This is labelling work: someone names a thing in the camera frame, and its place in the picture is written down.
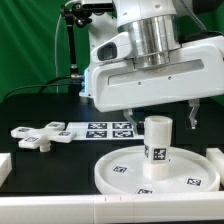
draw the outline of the black table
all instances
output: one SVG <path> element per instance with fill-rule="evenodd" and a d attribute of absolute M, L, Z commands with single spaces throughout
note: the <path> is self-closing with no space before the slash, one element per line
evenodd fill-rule
<path fill-rule="evenodd" d="M 224 108 L 212 99 L 201 101 L 197 130 L 186 130 L 187 102 L 135 110 L 139 120 L 149 115 L 173 119 L 172 146 L 202 155 L 208 147 L 224 146 Z M 103 155 L 124 147 L 142 145 L 142 140 L 52 142 L 51 151 L 24 150 L 10 131 L 18 126 L 43 128 L 51 121 L 125 121 L 122 112 L 100 113 L 91 103 L 68 94 L 21 94 L 0 104 L 0 152 L 10 152 L 13 170 L 0 188 L 0 196 L 91 195 L 99 194 L 94 184 L 94 166 Z M 191 222 L 223 223 L 223 221 Z"/>

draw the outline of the green background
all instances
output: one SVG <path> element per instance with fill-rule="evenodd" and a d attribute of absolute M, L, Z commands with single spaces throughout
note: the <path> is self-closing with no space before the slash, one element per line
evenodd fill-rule
<path fill-rule="evenodd" d="M 66 2 L 65 0 L 1 0 L 0 101 L 14 88 L 45 84 L 56 77 L 55 30 L 60 6 Z M 200 15 L 200 18 L 208 29 L 224 32 L 224 4 L 214 12 Z M 198 28 L 190 18 L 183 17 L 179 19 L 179 31 L 181 34 L 189 34 L 197 32 Z M 78 66 L 83 72 L 89 63 L 87 29 L 75 29 L 75 40 Z M 58 62 L 59 76 L 69 75 L 68 36 L 64 20 L 59 30 Z M 37 91 L 38 89 L 32 89 L 25 92 Z M 216 99 L 224 104 L 222 97 Z"/>

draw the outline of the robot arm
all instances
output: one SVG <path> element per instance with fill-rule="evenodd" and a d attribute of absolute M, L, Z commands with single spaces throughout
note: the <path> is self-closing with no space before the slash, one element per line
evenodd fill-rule
<path fill-rule="evenodd" d="M 132 108 L 224 93 L 224 38 L 180 45 L 172 0 L 79 4 L 80 10 L 95 13 L 89 26 L 91 63 L 80 95 L 92 98 L 101 112 L 127 115 Z M 113 10 L 117 19 L 98 16 Z"/>

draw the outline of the screw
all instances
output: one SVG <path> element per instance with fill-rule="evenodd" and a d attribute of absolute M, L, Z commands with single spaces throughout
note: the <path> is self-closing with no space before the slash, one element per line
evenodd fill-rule
<path fill-rule="evenodd" d="M 81 9 L 81 4 L 76 4 L 75 8 L 76 9 Z"/>

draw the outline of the cable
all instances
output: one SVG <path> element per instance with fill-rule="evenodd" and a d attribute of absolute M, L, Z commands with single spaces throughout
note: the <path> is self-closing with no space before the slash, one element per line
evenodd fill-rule
<path fill-rule="evenodd" d="M 69 1 L 69 2 L 67 2 L 65 4 L 65 6 L 68 6 L 69 4 L 75 3 L 75 2 L 77 2 L 77 0 Z M 56 78 L 59 77 L 59 68 L 58 68 L 58 36 L 59 36 L 61 20 L 62 20 L 62 17 L 60 15 L 59 19 L 58 19 L 56 31 L 55 31 L 55 42 L 54 42 L 54 53 L 55 53 L 55 55 L 54 55 L 54 62 L 55 62 Z"/>
<path fill-rule="evenodd" d="M 223 32 L 220 32 L 220 31 L 210 31 L 210 30 L 205 30 L 205 31 L 202 31 L 203 33 L 207 33 L 207 34 L 216 34 L 216 35 L 221 35 L 224 37 L 224 33 Z"/>
<path fill-rule="evenodd" d="M 207 30 L 206 26 L 202 21 L 193 13 L 193 11 L 187 6 L 184 0 L 180 0 L 181 5 L 183 6 L 186 13 L 193 19 L 193 21 L 198 25 L 198 27 L 203 31 Z"/>
<path fill-rule="evenodd" d="M 23 86 L 19 87 L 16 89 L 13 89 L 12 91 L 8 92 L 4 97 L 3 97 L 3 102 L 14 92 L 23 90 L 23 89 L 33 89 L 33 88 L 48 88 L 48 87 L 58 87 L 58 86 L 71 86 L 73 85 L 72 83 L 65 83 L 65 84 L 52 84 L 52 85 L 31 85 L 31 86 Z"/>
<path fill-rule="evenodd" d="M 71 76 L 68 75 L 68 76 L 63 76 L 63 77 L 57 77 L 57 78 L 54 78 L 54 79 L 48 81 L 48 82 L 45 84 L 45 86 L 43 86 L 43 87 L 38 91 L 38 93 L 39 93 L 39 94 L 42 93 L 42 92 L 46 89 L 46 86 L 48 86 L 48 85 L 50 85 L 50 84 L 53 84 L 53 83 L 55 83 L 55 82 L 64 80 L 64 79 L 71 79 Z"/>

